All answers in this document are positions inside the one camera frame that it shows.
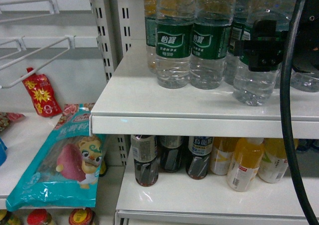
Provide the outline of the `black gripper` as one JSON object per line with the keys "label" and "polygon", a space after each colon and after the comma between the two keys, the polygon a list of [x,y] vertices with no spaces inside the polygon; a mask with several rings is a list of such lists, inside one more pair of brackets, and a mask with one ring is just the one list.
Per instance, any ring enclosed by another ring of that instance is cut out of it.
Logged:
{"label": "black gripper", "polygon": [[[275,20],[256,20],[250,40],[237,40],[234,55],[252,72],[278,70],[288,32]],[[287,59],[296,72],[319,72],[319,0],[296,0],[290,22]]]}

